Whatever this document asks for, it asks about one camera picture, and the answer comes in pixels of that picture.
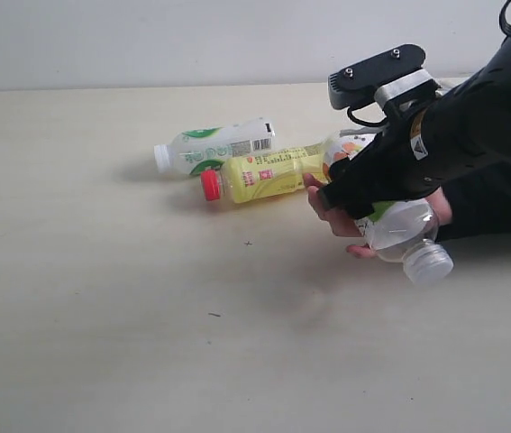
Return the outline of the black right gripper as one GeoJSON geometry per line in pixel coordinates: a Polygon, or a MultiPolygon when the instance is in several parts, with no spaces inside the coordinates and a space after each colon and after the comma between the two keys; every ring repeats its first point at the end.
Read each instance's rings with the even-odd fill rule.
{"type": "Polygon", "coordinates": [[[335,162],[334,178],[318,192],[324,210],[359,220],[386,201],[422,198],[476,168],[460,100],[441,97],[398,128],[381,133],[353,158],[335,162]]]}

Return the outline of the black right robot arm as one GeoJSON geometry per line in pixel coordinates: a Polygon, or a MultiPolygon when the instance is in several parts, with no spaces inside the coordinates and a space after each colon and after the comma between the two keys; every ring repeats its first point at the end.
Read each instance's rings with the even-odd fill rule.
{"type": "Polygon", "coordinates": [[[375,139],[333,166],[319,198],[353,218],[375,204],[424,198],[445,182],[511,163],[511,38],[490,62],[447,92],[424,69],[424,50],[404,44],[333,73],[331,105],[349,113],[379,106],[375,139]]]}

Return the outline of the black sleeved forearm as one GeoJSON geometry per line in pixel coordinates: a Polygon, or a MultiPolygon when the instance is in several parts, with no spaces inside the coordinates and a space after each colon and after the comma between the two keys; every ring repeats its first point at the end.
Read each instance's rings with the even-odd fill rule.
{"type": "Polygon", "coordinates": [[[451,180],[441,196],[440,241],[511,234],[511,164],[499,163],[451,180]]]}

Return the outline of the person's open bare hand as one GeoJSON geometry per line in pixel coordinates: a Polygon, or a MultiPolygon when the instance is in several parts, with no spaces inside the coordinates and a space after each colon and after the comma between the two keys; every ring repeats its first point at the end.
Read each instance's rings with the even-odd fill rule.
{"type": "MultiPolygon", "coordinates": [[[[331,227],[332,233],[338,237],[361,238],[362,234],[354,223],[343,210],[334,208],[325,210],[318,196],[319,189],[324,185],[316,179],[312,174],[305,174],[303,182],[307,193],[307,200],[311,208],[317,214],[320,220],[326,222],[331,227]]],[[[441,226],[447,226],[452,221],[452,208],[447,198],[443,194],[442,189],[437,189],[433,194],[426,198],[431,205],[433,211],[439,219],[441,226]]],[[[367,245],[349,244],[346,252],[361,259],[375,258],[377,254],[367,245]]]]}

